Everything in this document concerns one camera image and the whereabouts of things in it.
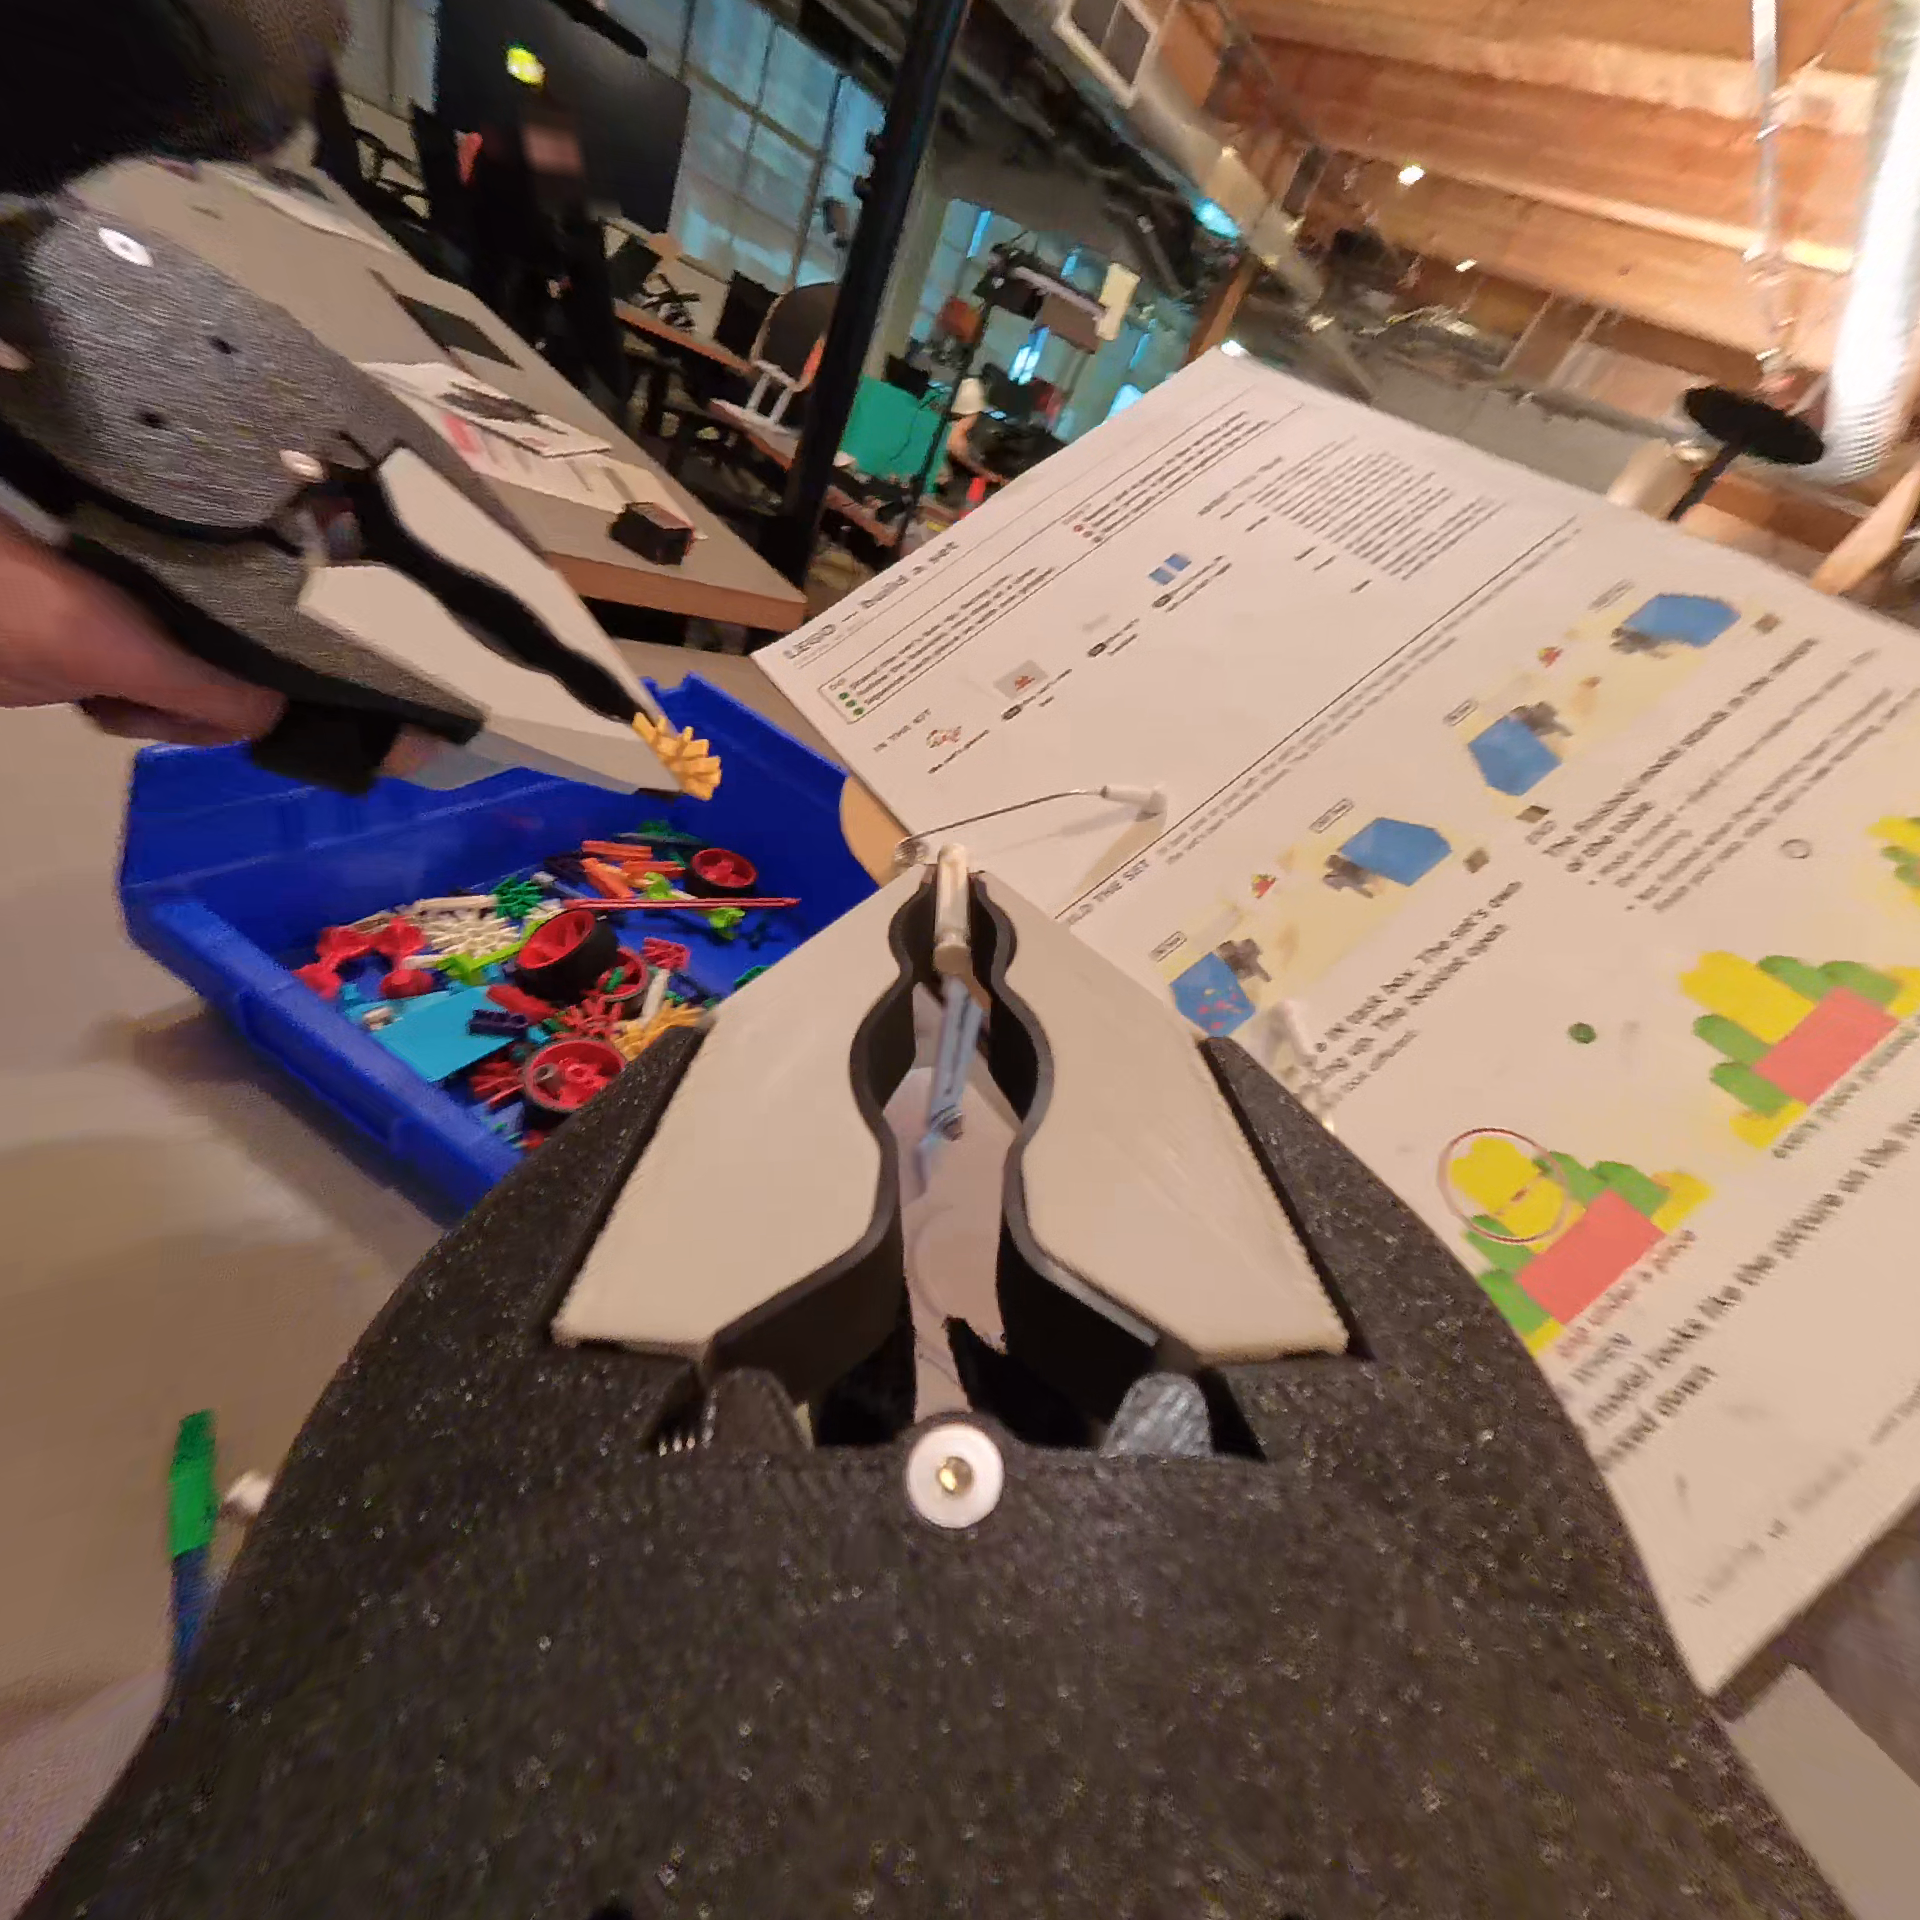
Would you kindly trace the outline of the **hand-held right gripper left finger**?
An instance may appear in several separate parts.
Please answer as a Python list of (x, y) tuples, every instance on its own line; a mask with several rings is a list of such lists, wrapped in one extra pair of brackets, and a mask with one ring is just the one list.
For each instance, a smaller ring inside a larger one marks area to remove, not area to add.
[(552, 1333), (684, 1365), (861, 1365), (906, 1307), (885, 1105), (917, 1059), (909, 870), (712, 1016)]

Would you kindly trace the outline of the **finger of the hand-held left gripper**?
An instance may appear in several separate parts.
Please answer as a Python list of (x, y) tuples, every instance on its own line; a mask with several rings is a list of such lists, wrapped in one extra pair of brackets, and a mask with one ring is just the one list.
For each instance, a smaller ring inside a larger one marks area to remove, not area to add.
[(322, 567), (307, 577), (299, 613), (359, 659), (397, 668), (435, 696), (433, 712), (474, 720), (474, 731), (431, 759), (421, 784), (451, 788), (523, 771), (619, 793), (679, 793), (634, 723), (611, 723), (529, 668), (493, 653), (421, 584), (385, 564)]
[(363, 556), (425, 587), (493, 653), (611, 723), (660, 717), (583, 599), (474, 475), (424, 447), (391, 447), (357, 472)]

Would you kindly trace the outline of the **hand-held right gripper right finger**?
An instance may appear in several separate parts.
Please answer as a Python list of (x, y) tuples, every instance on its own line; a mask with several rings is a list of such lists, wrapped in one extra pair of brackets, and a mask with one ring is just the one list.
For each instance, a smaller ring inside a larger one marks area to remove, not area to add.
[(1042, 1286), (1160, 1365), (1345, 1353), (1348, 1326), (1200, 1037), (1005, 880), (979, 875), (976, 901), (996, 1037), (1036, 1054), (1005, 1224)]

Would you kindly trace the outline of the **yellow connector piece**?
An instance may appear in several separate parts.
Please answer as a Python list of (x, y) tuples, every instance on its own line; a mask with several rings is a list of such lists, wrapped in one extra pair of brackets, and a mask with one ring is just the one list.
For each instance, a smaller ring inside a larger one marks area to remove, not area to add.
[(672, 726), (650, 711), (637, 711), (632, 726), (682, 795), (697, 803), (716, 795), (725, 768), (708, 737), (695, 736), (693, 726)]

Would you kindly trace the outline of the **blue parts bin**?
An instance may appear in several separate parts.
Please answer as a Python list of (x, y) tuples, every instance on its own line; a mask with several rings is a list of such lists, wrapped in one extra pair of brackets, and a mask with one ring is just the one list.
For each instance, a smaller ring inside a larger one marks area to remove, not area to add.
[(688, 949), (688, 980), (725, 997), (876, 892), (843, 835), (843, 768), (706, 678), (658, 696), (725, 763), (714, 800), (617, 795), (532, 773), (458, 791), (385, 781), (346, 797), (268, 775), (242, 749), (145, 749), (120, 868), (129, 936), (391, 1176), (461, 1213), (522, 1155), (465, 1094), (297, 980), (322, 928), (549, 870), (549, 856), (591, 836), (671, 824), (744, 855), (764, 894), (788, 899), (749, 911), (730, 940), (697, 917), (663, 917), (665, 940)]

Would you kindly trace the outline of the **white rod piece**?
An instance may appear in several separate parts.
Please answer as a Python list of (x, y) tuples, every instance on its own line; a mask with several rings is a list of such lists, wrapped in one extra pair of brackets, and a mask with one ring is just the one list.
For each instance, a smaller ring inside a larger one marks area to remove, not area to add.
[(945, 997), (968, 993), (985, 1015), (993, 1006), (976, 971), (973, 873), (962, 844), (945, 844), (932, 862), (932, 944), (931, 964)]

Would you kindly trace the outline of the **colourful construction toy model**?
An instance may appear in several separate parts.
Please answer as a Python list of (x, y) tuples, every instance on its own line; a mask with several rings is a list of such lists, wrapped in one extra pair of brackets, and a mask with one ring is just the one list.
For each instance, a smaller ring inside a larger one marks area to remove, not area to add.
[(183, 1415), (168, 1469), (164, 1550), (170, 1573), (168, 1693), (175, 1695), (201, 1643), (225, 1574), (273, 1497), (273, 1477), (220, 1469), (212, 1408)]

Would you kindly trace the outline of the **person's left hand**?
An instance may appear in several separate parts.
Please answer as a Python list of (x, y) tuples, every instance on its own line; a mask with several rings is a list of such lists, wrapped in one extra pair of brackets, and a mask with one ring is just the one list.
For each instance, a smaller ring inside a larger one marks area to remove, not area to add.
[(120, 590), (8, 532), (3, 709), (71, 709), (107, 736), (225, 748), (274, 731), (285, 702), (183, 652)]

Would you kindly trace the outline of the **printed paper stack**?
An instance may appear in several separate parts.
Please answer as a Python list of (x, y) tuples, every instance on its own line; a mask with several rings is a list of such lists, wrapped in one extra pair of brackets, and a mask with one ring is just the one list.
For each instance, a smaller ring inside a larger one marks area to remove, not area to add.
[(357, 363), (393, 395), (421, 403), (439, 415), (458, 415), (539, 459), (580, 459), (611, 452), (613, 444), (578, 425), (520, 399), (467, 368), (441, 359), (419, 363)]

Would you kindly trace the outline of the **red wheel with black tyre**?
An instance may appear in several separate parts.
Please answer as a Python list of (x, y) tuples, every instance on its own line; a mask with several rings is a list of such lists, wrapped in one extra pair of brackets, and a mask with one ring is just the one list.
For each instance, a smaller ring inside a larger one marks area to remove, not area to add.
[(572, 1006), (597, 992), (619, 956), (615, 926), (573, 905), (532, 928), (514, 956), (514, 984), (546, 1004)]
[(552, 1132), (601, 1096), (628, 1060), (611, 1039), (563, 1037), (541, 1044), (522, 1070), (527, 1124)]

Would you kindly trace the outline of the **pile of colourful construction pieces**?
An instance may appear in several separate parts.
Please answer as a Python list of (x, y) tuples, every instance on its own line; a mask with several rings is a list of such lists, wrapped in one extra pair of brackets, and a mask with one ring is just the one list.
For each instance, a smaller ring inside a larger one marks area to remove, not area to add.
[[(615, 926), (619, 964), (572, 1006), (514, 984), (514, 956), (541, 920), (586, 905)], [(424, 895), (321, 928), (292, 976), (370, 1039), (368, 1009), (453, 988), (488, 988), (527, 1031), (493, 1059), (431, 1085), (493, 1139), (531, 1155), (561, 1127), (527, 1124), (522, 1070), (563, 1037), (615, 1043), (628, 1064), (693, 1028), (795, 944), (802, 901), (757, 862), (671, 822), (587, 836), (541, 863), (458, 895)]]

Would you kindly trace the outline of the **light blue panel piece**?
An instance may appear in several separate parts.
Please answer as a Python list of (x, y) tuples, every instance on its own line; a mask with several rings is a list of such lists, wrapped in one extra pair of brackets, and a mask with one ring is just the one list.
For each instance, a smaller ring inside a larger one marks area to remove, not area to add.
[(523, 1037), (523, 1016), (488, 988), (453, 988), (368, 1009), (367, 1031), (400, 1067), (431, 1085), (493, 1059)]

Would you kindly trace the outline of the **green storage tub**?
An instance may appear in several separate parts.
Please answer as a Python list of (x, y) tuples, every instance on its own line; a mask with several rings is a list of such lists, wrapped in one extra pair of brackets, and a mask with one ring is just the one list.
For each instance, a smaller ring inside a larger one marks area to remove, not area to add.
[(931, 488), (953, 427), (946, 413), (953, 392), (953, 383), (935, 382), (913, 392), (885, 377), (865, 375), (857, 382), (837, 464), (845, 472), (900, 484), (922, 477)]

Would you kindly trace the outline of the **black flat screen monitor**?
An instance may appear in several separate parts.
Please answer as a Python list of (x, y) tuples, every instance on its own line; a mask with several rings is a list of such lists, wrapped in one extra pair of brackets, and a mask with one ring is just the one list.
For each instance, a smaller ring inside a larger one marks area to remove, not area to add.
[(435, 110), (458, 134), (563, 124), (591, 207), (650, 233), (671, 227), (690, 94), (597, 5), (439, 5)]

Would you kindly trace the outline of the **black pole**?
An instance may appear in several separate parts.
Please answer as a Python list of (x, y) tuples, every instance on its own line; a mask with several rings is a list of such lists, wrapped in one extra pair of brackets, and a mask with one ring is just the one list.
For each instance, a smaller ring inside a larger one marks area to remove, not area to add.
[(857, 382), (874, 347), (906, 214), (928, 155), (953, 48), (970, 1), (919, 1), (908, 17), (896, 83), (871, 153), (849, 260), (840, 279), (807, 415), (786, 468), (781, 504), (767, 524), (762, 556), (804, 587), (826, 515), (834, 459), (845, 437)]

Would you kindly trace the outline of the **printed instruction sheet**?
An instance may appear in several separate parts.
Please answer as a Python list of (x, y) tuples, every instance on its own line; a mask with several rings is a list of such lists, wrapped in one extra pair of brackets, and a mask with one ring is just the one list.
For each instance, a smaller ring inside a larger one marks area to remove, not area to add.
[(755, 663), (1436, 1229), (1693, 1680), (1915, 1512), (1913, 630), (1217, 352)]

